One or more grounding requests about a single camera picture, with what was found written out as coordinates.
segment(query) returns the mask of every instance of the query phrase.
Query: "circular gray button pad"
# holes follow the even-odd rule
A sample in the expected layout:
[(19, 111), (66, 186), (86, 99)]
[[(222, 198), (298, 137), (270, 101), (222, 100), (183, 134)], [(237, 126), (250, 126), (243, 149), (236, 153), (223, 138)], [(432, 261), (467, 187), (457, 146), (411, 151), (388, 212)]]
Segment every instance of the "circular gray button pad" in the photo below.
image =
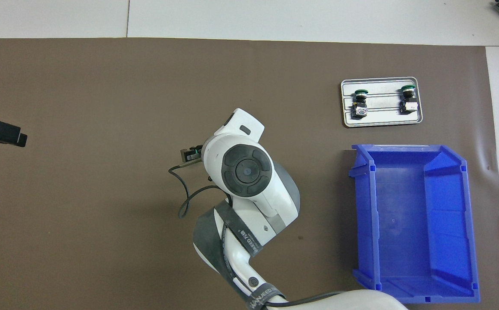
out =
[(222, 180), (237, 196), (251, 197), (262, 192), (271, 180), (271, 161), (258, 147), (235, 145), (222, 160)]

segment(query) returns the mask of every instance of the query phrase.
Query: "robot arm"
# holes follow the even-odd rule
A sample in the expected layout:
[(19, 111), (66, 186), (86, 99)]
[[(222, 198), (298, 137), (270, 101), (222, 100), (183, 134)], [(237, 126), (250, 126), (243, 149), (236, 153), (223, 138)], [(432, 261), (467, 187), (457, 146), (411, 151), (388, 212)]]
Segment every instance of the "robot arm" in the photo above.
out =
[(370, 290), (287, 304), (281, 292), (250, 266), (250, 258), (299, 215), (297, 186), (258, 143), (264, 129), (237, 108), (204, 143), (204, 167), (231, 196), (232, 205), (222, 201), (198, 218), (193, 232), (198, 255), (246, 300), (250, 310), (405, 309), (393, 297)]

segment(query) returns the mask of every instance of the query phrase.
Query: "metal tray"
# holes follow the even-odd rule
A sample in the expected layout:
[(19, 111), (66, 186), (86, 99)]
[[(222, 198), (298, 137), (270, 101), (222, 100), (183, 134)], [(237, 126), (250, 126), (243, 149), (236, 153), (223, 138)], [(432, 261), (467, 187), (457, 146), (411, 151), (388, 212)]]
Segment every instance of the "metal tray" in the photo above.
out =
[[(403, 94), (402, 86), (414, 84), (418, 110), (410, 114), (399, 112)], [(346, 79), (341, 84), (343, 121), (348, 127), (370, 127), (416, 124), (423, 120), (420, 90), (414, 77)], [(351, 117), (355, 90), (367, 90), (368, 115), (361, 119)]]

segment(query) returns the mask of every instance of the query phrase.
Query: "brown table surface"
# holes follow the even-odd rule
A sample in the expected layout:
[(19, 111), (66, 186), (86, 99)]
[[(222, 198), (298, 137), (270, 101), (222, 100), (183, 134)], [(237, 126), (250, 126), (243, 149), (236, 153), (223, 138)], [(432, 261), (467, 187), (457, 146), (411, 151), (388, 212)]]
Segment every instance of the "brown table surface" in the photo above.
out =
[[(414, 76), (424, 120), (349, 129), (339, 83)], [(252, 260), (291, 300), (361, 286), (351, 145), (445, 144), (468, 160), (482, 302), (499, 309), (499, 175), (484, 47), (189, 39), (0, 39), (0, 309), (244, 309), (196, 255), (167, 169), (241, 107), (301, 192)], [(191, 190), (202, 165), (180, 171)]]

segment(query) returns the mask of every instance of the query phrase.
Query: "gray strap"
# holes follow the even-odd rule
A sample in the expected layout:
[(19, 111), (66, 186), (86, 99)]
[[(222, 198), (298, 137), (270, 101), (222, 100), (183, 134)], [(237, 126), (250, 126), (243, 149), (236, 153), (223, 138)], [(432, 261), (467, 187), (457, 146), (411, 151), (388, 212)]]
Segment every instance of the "gray strap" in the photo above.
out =
[(264, 283), (248, 296), (246, 307), (249, 310), (261, 310), (265, 303), (276, 295), (282, 295), (282, 293), (274, 285)]
[(238, 239), (251, 257), (254, 257), (263, 249), (261, 243), (259, 243), (257, 238), (231, 206), (225, 202), (224, 204), (218, 204), (215, 208), (226, 226), (230, 228), (234, 236), (236, 236), (236, 239)]

